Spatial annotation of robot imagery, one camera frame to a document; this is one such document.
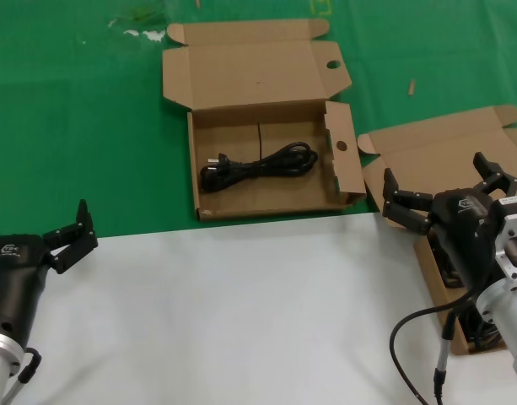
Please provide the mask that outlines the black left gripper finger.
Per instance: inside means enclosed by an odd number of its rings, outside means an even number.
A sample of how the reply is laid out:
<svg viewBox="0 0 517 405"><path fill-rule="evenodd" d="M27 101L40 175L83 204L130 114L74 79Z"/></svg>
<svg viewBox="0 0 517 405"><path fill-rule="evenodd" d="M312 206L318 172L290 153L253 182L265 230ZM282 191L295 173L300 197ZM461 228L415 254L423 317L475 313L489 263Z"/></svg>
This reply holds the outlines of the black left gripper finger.
<svg viewBox="0 0 517 405"><path fill-rule="evenodd" d="M58 274L65 273L97 248L99 244L86 200L79 201L74 224L48 232L42 239L49 251L44 262Z"/></svg>

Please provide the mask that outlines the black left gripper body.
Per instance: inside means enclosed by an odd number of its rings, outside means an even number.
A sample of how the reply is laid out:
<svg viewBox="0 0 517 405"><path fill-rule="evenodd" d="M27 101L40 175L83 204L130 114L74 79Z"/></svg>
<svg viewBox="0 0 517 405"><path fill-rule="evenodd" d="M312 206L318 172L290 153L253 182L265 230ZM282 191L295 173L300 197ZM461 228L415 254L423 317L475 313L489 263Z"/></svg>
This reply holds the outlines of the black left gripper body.
<svg viewBox="0 0 517 405"><path fill-rule="evenodd" d="M49 269L39 235L0 235L0 333L27 343Z"/></svg>

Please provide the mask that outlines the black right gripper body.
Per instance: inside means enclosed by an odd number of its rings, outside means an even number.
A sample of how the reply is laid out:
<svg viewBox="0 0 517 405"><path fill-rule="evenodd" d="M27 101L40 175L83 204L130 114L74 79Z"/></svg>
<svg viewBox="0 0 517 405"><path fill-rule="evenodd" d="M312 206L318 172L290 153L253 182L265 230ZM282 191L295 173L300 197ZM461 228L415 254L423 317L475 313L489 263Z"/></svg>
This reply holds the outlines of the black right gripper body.
<svg viewBox="0 0 517 405"><path fill-rule="evenodd" d="M486 225L493 199L482 192L454 189L434 196L429 216L433 231L465 288L482 292L500 279L494 238Z"/></svg>

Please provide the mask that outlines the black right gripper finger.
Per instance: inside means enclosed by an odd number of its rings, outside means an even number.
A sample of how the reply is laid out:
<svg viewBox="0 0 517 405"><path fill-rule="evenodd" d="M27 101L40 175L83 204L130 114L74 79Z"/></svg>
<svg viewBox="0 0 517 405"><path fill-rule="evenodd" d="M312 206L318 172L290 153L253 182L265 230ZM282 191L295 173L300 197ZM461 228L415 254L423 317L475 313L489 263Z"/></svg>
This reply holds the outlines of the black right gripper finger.
<svg viewBox="0 0 517 405"><path fill-rule="evenodd" d="M426 235L432 226L428 213L434 196L422 192L401 190L392 170L384 171L382 215L406 230L418 235Z"/></svg>
<svg viewBox="0 0 517 405"><path fill-rule="evenodd" d="M495 162L486 159L482 152L477 152L473 158L473 165L482 180L474 186L478 192L490 195L501 190L506 196L515 196L517 192L517 178L506 173Z"/></svg>

